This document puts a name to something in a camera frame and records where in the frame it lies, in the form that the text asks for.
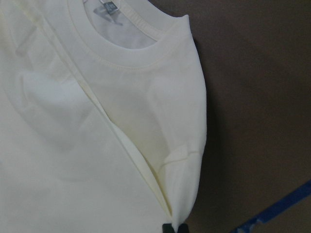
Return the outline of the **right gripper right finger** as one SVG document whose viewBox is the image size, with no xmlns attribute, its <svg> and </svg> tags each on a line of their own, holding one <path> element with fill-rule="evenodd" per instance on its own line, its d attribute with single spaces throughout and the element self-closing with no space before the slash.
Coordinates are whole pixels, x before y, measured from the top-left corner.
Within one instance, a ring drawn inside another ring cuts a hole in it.
<svg viewBox="0 0 311 233">
<path fill-rule="evenodd" d="M 189 227 L 186 223 L 181 224 L 178 227 L 178 233 L 189 233 Z"/>
</svg>

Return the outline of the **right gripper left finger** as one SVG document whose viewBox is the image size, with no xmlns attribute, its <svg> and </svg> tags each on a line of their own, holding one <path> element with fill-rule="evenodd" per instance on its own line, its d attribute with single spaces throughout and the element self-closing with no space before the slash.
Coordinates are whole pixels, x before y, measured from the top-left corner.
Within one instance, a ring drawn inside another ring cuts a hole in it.
<svg viewBox="0 0 311 233">
<path fill-rule="evenodd" d="M 162 225 L 162 232 L 163 233 L 174 233 L 174 229 L 170 223 L 164 223 Z"/>
</svg>

